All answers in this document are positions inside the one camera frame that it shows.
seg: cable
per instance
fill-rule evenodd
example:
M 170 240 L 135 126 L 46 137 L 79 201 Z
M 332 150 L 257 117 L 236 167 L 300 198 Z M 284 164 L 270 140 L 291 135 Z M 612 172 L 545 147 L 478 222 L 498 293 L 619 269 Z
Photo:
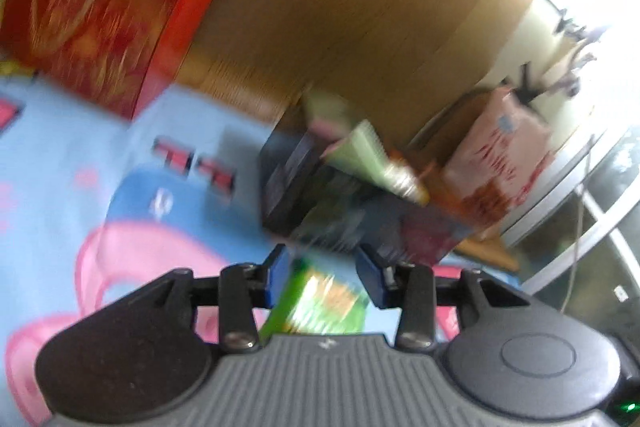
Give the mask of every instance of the cable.
M 578 253 L 580 252 L 580 238 L 584 228 L 584 194 L 587 191 L 587 178 L 591 170 L 591 150 L 593 149 L 593 142 L 595 140 L 594 133 L 591 133 L 589 142 L 587 145 L 587 156 L 584 162 L 584 178 L 582 179 L 582 190 L 580 192 L 580 200 L 578 200 L 578 221 L 575 226 L 575 242 L 574 242 L 574 261 L 571 265 L 571 273 L 569 274 L 569 284 L 566 288 L 566 295 L 564 302 L 560 308 L 560 313 L 564 313 L 566 307 L 569 305 L 571 295 L 574 292 L 575 286 L 575 274 L 578 271 Z

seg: wooden board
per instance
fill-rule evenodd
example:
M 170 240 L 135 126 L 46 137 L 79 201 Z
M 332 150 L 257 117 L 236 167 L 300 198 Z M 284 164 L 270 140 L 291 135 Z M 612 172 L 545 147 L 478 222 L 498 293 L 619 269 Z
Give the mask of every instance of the wooden board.
M 178 81 L 273 121 L 334 90 L 406 143 L 489 71 L 531 0 L 214 0 Z

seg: wood grain surface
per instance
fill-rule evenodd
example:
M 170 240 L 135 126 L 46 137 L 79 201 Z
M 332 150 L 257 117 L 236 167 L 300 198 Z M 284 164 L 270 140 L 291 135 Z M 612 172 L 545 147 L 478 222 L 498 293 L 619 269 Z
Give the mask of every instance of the wood grain surface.
M 305 86 L 407 142 L 490 69 L 531 0 L 213 0 L 178 81 L 273 121 Z

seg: pink snack package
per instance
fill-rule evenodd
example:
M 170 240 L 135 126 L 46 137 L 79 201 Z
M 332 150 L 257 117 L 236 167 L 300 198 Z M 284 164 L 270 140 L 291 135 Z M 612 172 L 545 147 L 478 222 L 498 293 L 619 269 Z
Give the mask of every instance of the pink snack package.
M 510 89 L 494 90 L 444 168 L 445 181 L 474 225 L 490 227 L 524 203 L 552 158 L 549 135 L 549 127 Z

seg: light green package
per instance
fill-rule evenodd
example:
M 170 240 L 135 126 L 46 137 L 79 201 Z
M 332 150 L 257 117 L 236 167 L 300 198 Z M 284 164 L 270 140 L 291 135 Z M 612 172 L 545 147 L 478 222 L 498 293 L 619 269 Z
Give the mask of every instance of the light green package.
M 299 259 L 260 337 L 266 340 L 273 333 L 361 333 L 368 304 L 366 293 L 354 291 Z

